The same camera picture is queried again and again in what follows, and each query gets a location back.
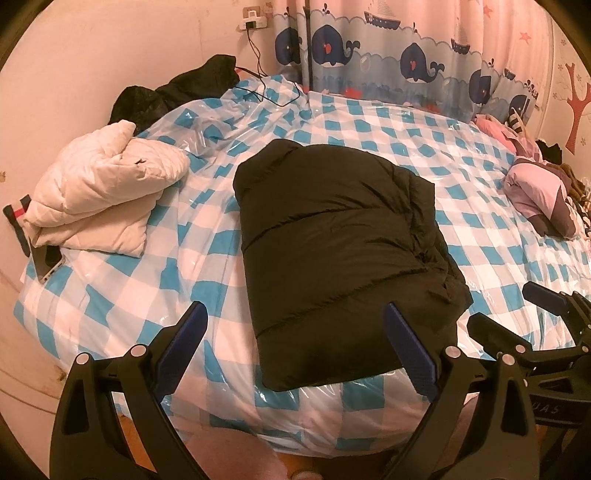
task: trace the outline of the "power outlet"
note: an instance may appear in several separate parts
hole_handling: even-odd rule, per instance
[[[267,16],[261,13],[261,7],[245,7],[242,9],[242,20],[238,26],[240,30],[256,30],[266,27]]]

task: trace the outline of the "whale print curtain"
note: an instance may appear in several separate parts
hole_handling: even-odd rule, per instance
[[[544,98],[551,17],[534,0],[274,0],[280,72],[305,89],[469,122]]]

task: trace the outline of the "blue and white checkered plastic cover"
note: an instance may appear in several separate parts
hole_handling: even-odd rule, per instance
[[[239,87],[262,91],[254,80]],[[283,104],[297,91],[273,77],[266,95]],[[232,179],[240,162],[278,137],[367,150],[435,184],[437,221],[474,298],[459,322],[467,354],[484,356],[466,332],[474,312],[493,316],[535,348],[571,343],[560,319],[525,302],[521,287],[533,280],[587,294],[585,244],[534,232],[501,190],[513,156],[475,127],[314,92],[280,108],[235,88],[178,108],[142,136],[184,149],[191,161],[187,178],[152,212],[144,256],[64,250],[65,266],[44,287],[29,265],[15,315],[68,368],[81,351],[104,358],[148,343],[192,300],[202,301],[210,326],[177,392],[164,400],[181,434],[197,424],[231,427],[285,452],[350,455],[406,439],[427,407],[404,370],[283,393],[261,384]]]

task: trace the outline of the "white puffer jacket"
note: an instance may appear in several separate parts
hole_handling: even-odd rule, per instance
[[[31,196],[24,229],[31,243],[138,257],[150,212],[189,168],[182,150],[134,138],[122,120],[60,151]]]

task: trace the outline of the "metal screw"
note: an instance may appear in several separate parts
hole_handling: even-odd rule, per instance
[[[131,356],[142,356],[144,353],[146,353],[146,346],[145,345],[134,345],[131,348]]]
[[[445,354],[450,358],[459,358],[462,351],[457,346],[450,345],[445,349]]]
[[[86,352],[83,352],[76,357],[76,363],[78,365],[84,365],[88,360],[90,360],[90,355]]]
[[[515,357],[513,355],[508,354],[508,353],[503,355],[502,360],[503,360],[503,363],[506,365],[515,365]]]

